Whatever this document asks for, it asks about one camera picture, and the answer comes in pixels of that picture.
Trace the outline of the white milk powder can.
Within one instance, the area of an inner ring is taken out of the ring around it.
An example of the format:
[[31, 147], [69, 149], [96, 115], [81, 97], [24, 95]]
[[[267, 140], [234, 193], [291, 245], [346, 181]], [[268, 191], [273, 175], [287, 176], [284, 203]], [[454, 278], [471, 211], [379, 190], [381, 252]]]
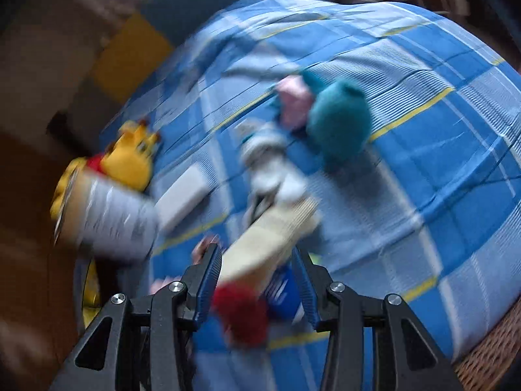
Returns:
[[56, 246], [133, 263], [149, 255], [157, 235], [150, 199], [90, 168], [72, 173], [58, 211]]

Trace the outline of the teal plush toy pink dress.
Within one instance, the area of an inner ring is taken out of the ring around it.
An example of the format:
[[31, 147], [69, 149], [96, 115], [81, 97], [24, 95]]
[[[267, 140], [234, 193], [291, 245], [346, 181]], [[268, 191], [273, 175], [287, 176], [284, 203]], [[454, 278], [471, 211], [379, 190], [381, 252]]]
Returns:
[[326, 171], [333, 172], [356, 157], [373, 127], [366, 94], [355, 82], [330, 83], [304, 70], [275, 84], [279, 123], [288, 131], [305, 130], [320, 152]]

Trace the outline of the grey yellow blue headboard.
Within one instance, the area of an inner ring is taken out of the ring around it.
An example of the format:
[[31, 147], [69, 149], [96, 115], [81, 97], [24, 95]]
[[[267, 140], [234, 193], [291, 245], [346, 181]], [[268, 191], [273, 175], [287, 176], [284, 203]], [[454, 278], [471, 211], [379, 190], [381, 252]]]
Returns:
[[158, 66], [218, 11], [238, 0], [145, 0], [109, 40], [66, 111], [84, 145], [98, 134]]

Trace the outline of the red haired doll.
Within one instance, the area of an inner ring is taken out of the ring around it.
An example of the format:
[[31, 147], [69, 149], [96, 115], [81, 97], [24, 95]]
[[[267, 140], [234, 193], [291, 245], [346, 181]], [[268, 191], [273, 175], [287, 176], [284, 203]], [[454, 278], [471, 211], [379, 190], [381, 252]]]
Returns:
[[212, 306], [231, 345], [253, 348], [268, 337], [268, 306], [263, 297], [240, 284], [215, 289]]

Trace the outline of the blue plaid bed sheet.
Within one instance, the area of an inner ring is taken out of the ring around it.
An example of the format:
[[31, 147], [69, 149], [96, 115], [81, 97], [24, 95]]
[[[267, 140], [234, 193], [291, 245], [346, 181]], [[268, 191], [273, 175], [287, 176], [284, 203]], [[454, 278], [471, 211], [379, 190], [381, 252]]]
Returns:
[[403, 296], [470, 390], [520, 387], [520, 76], [485, 42], [398, 2], [220, 0], [102, 122], [161, 133], [149, 194], [194, 163], [211, 186], [151, 260], [182, 273], [259, 203], [253, 145], [280, 147], [318, 199], [300, 247], [360, 294]]

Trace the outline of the blue white box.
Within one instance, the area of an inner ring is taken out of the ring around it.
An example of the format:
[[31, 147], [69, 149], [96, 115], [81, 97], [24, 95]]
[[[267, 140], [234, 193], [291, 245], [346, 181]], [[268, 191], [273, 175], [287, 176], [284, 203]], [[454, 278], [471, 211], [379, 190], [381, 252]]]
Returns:
[[263, 295], [270, 320], [295, 324], [303, 319], [299, 287], [289, 263], [274, 271]]

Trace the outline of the white sponge block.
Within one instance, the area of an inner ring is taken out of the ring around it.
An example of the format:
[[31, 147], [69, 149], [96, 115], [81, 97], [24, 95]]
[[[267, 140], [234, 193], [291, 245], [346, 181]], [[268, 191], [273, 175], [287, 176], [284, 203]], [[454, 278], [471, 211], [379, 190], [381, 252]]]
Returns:
[[192, 164], [158, 199], [155, 211], [159, 230], [171, 232], [211, 191], [211, 183], [200, 163]]

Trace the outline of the wicker chair back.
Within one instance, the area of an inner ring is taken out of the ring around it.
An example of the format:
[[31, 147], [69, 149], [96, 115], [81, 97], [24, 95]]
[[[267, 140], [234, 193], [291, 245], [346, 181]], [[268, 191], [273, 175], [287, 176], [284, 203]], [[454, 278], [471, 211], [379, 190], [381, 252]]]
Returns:
[[454, 367], [464, 390], [520, 390], [520, 299]]

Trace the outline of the cream knit sock bundle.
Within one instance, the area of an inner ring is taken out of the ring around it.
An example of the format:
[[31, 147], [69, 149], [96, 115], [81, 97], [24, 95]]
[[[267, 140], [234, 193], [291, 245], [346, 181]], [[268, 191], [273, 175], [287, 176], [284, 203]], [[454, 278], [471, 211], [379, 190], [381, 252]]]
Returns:
[[268, 208], [223, 253], [217, 285], [238, 284], [262, 293], [297, 242], [319, 225], [318, 205], [317, 199], [306, 197]]

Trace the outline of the grey white sock bundle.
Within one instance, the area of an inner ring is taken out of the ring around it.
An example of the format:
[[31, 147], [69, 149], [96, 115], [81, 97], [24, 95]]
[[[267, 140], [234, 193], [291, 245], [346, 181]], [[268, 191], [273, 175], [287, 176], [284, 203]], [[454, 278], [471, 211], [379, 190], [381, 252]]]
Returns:
[[251, 193], [272, 203], [291, 204], [304, 199], [306, 179], [289, 160], [287, 138], [272, 122], [257, 118], [241, 121], [239, 156], [246, 167]]

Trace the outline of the yellow giraffe plush toy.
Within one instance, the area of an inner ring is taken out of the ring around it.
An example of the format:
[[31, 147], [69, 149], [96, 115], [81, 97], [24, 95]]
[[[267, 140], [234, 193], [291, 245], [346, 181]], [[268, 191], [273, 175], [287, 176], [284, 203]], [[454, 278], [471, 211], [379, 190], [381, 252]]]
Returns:
[[90, 168], [134, 191], [144, 192], [151, 180], [155, 153], [161, 143], [159, 132], [149, 128], [149, 121], [126, 121], [118, 130], [118, 137], [104, 152], [95, 156], [73, 159], [63, 172], [53, 194], [50, 218], [55, 221], [63, 204], [64, 193], [72, 173], [77, 169]]

